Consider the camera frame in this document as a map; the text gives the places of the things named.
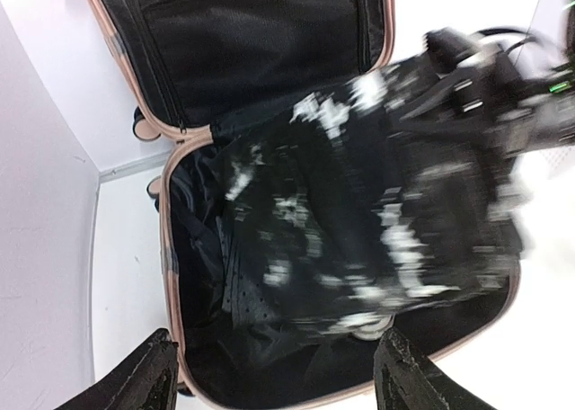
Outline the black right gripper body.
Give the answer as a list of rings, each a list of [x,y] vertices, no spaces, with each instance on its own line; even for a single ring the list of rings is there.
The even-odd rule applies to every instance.
[[[424,42],[442,77],[395,111],[395,131],[469,142],[504,156],[557,146],[549,82],[523,77],[499,45],[451,28],[428,32]]]

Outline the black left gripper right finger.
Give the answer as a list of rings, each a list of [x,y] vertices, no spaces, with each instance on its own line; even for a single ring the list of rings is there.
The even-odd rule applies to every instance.
[[[482,410],[490,405],[463,388],[392,327],[374,355],[374,385],[379,409]]]

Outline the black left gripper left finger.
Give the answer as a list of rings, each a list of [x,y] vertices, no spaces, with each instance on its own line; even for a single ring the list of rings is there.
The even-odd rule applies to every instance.
[[[178,344],[159,328],[103,379],[57,410],[173,410],[178,383]]]

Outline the black white splattered jeans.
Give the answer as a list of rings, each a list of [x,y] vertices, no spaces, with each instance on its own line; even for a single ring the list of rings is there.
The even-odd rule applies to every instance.
[[[438,80],[426,55],[311,93],[227,146],[216,167],[237,327],[348,334],[503,288],[523,250],[466,143],[393,133]]]

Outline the beige hard-shell suitcase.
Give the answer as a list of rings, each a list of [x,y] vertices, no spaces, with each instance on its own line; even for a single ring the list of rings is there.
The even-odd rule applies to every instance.
[[[386,329],[428,356],[510,308],[521,242],[496,220],[510,162],[401,132],[438,83],[393,63],[395,0],[87,0],[173,144],[160,219],[174,384],[222,409],[304,409],[372,387]]]

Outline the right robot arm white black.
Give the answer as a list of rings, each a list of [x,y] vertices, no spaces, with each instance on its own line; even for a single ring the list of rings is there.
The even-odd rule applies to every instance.
[[[392,132],[469,143],[502,156],[574,143],[574,0],[565,14],[566,62],[538,78],[525,78],[511,49],[483,38],[506,28],[463,34],[430,31],[426,51],[442,78],[389,114]]]

